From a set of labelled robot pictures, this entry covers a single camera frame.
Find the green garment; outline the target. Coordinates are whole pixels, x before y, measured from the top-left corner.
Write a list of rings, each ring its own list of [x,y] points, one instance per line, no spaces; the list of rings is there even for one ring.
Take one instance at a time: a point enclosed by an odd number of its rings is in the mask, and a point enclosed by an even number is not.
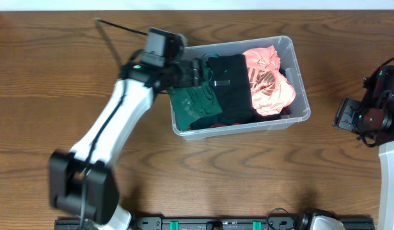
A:
[[[175,114],[177,128],[181,131],[191,129],[191,124],[200,118],[207,118],[222,113],[209,80],[212,70],[202,59],[194,59],[200,67],[202,83],[188,88],[169,88],[168,94]]]

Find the black taped garment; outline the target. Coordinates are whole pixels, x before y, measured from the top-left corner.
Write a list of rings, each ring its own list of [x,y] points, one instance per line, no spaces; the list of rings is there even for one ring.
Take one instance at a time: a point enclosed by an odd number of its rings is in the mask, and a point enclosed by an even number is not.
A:
[[[245,56],[236,54],[210,57],[207,65],[213,73],[210,85],[222,109],[222,113],[209,117],[208,123],[247,123],[255,115],[255,110],[251,101]]]

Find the dark navy garment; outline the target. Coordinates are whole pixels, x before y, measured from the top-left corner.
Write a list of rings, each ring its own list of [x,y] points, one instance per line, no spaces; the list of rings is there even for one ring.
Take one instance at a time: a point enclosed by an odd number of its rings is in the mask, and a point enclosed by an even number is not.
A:
[[[218,116],[200,118],[189,125],[190,130],[200,130],[206,128],[224,127],[226,124],[222,122]]]

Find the red plaid flannel shirt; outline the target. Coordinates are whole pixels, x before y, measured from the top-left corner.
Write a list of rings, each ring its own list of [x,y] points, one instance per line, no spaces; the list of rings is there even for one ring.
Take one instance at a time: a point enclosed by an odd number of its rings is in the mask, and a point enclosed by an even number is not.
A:
[[[232,125],[243,125],[248,123],[258,123],[263,121],[274,121],[282,119],[283,116],[290,116],[292,113],[289,107],[284,107],[279,114],[269,115],[269,116],[262,116],[259,113],[255,112],[252,117],[248,119],[232,119],[231,121],[221,121],[220,114],[207,117],[207,118],[200,118],[197,121],[191,123],[187,130],[200,130],[204,128],[218,128],[218,127],[226,127]]]

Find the pink printed t-shirt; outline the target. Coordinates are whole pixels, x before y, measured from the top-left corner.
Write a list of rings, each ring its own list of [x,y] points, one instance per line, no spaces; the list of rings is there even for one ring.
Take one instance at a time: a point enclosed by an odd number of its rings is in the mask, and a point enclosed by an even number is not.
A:
[[[248,69],[253,108],[261,116],[279,114],[296,97],[294,87],[280,72],[281,59],[274,46],[243,53]]]

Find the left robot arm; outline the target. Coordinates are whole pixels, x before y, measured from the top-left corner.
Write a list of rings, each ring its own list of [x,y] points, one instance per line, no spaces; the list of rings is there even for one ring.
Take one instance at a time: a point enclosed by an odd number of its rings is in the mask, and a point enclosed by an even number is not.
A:
[[[112,95],[84,137],[49,159],[49,202],[78,219],[70,229],[128,229],[131,214],[119,205],[114,165],[136,123],[168,88],[201,83],[197,61],[184,61],[182,34],[150,28],[146,45],[120,68]]]

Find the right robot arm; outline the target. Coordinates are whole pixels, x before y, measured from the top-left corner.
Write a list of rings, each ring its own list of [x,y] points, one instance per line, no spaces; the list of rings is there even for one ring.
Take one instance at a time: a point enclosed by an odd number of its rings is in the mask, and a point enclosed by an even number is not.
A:
[[[369,148],[379,149],[381,196],[378,223],[368,218],[338,218],[308,209],[295,229],[394,229],[394,57],[364,78],[362,100],[345,98],[333,126],[351,132]]]

